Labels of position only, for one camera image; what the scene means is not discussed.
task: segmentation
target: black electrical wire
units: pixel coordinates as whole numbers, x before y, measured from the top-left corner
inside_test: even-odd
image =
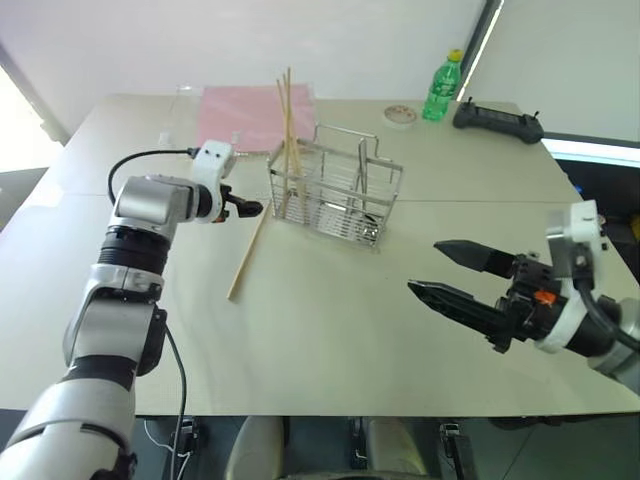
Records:
[[[134,153],[133,155],[129,155],[128,157],[124,157],[118,163],[116,163],[111,170],[109,170],[109,176],[107,177],[107,192],[109,194],[109,200],[111,200],[111,204],[116,203],[116,196],[113,193],[113,177],[118,171],[118,169],[124,165],[125,163],[140,157],[146,157],[148,155],[165,155],[165,154],[174,154],[174,155],[190,155],[194,157],[197,153],[197,149],[195,148],[187,148],[183,150],[145,150],[144,152]]]
[[[619,341],[623,345],[629,347],[635,352],[640,352],[640,340],[636,340],[627,332],[623,331],[618,325],[607,316],[602,310],[598,302],[591,294],[591,287],[588,282],[578,282],[576,289],[580,293],[582,302],[587,307],[589,318],[591,318],[605,333],[609,334],[611,338]]]
[[[176,363],[178,364],[178,370],[180,371],[180,383],[182,384],[182,398],[180,400],[180,412],[178,413],[178,420],[176,421],[176,431],[173,434],[173,452],[171,454],[171,474],[169,478],[174,480],[176,478],[176,462],[178,458],[178,438],[180,436],[180,430],[182,429],[182,419],[184,418],[184,409],[187,405],[187,376],[184,373],[184,365],[178,352],[176,342],[171,335],[169,327],[166,327],[166,335],[169,343],[171,344],[171,350],[173,350],[173,356],[176,357]]]

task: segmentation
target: table surface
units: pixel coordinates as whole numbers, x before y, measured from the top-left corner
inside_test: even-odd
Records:
[[[636,395],[590,370],[583,358],[544,354],[517,341],[499,355],[481,335],[413,296],[409,278],[449,283],[493,304],[508,281],[459,267],[433,243],[469,238],[512,253],[539,251],[548,261],[548,212],[577,195],[542,145],[457,131],[448,122],[389,131],[378,125],[388,103],[318,102],[323,121],[378,133],[382,153],[405,166],[407,181],[379,250],[269,218],[229,302],[226,292],[257,219],[178,228],[160,304],[186,367],[187,412],[456,417],[640,410]],[[161,97],[104,101],[0,235],[0,381],[11,385],[1,408],[27,408],[63,374],[62,334],[110,214],[107,169],[114,159],[153,146],[155,127],[138,122],[160,117],[166,104]],[[447,150],[441,137],[456,147]],[[142,162],[123,177],[186,174],[187,165]],[[519,189],[508,181],[521,176],[527,181]],[[238,194],[266,197],[264,159],[238,162],[229,183]],[[637,296],[638,284],[613,249],[604,263],[604,293]],[[179,381],[168,346],[136,388],[138,414],[175,414]]]

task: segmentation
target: pink towel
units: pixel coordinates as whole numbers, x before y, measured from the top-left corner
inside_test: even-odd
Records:
[[[313,139],[315,112],[307,85],[291,85],[291,106],[299,138]],[[198,145],[206,139],[235,143],[238,152],[275,149],[284,139],[278,88],[207,87],[198,116]]]

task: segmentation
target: black game controller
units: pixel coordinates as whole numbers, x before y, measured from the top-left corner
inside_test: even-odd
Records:
[[[471,102],[471,97],[458,106],[453,117],[456,128],[480,127],[494,132],[506,133],[518,137],[524,143],[536,143],[544,137],[542,125],[536,118],[539,112],[531,115],[514,115],[512,113],[478,107]]]

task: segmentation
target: green plastic bottle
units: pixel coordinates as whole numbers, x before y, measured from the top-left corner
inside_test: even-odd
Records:
[[[445,116],[449,109],[449,102],[453,98],[458,83],[460,83],[460,60],[462,50],[451,50],[447,61],[433,76],[433,82],[429,88],[429,96],[424,102],[422,118],[438,122]]]

